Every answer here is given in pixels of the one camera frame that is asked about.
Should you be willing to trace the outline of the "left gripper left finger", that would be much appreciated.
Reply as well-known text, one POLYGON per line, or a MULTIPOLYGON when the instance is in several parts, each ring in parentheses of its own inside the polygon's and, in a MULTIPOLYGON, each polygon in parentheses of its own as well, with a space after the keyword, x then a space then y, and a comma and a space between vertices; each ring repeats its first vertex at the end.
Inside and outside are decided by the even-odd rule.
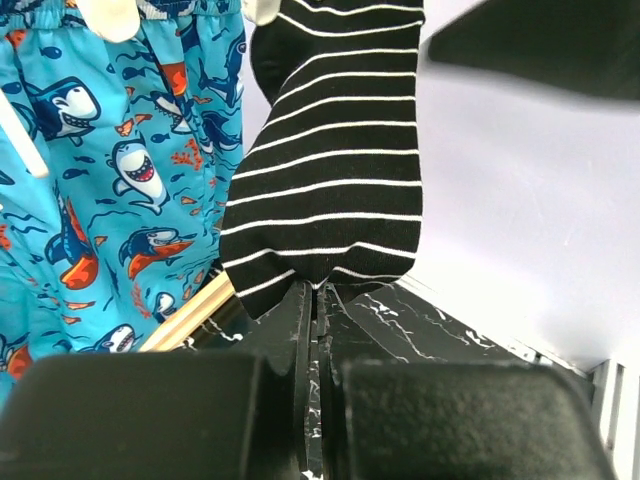
POLYGON ((308 283, 296 282, 239 345, 260 361, 248 479, 299 479, 308 467, 305 428, 314 314, 314 291, 308 283))

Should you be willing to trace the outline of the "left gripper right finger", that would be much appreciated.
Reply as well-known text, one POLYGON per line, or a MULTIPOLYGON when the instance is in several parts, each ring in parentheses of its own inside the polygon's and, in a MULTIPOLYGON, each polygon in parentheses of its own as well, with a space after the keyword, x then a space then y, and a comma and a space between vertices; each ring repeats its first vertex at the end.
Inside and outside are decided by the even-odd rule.
POLYGON ((340 477, 337 469, 345 456, 346 442, 341 436, 344 429, 344 397, 340 369, 343 363, 357 360, 442 363, 407 362, 393 356, 349 316, 346 310, 349 303, 344 303, 334 290, 327 289, 318 304, 316 406, 319 408, 319 425, 315 431, 321 435, 316 445, 322 458, 324 479, 340 477))

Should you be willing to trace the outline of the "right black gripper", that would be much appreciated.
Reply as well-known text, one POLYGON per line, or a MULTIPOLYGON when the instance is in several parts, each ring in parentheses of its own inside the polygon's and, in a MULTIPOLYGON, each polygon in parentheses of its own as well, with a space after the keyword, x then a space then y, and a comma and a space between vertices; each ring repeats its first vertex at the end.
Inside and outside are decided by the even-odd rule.
POLYGON ((636 1, 483 1, 435 33, 436 63, 597 98, 639 99, 636 1))

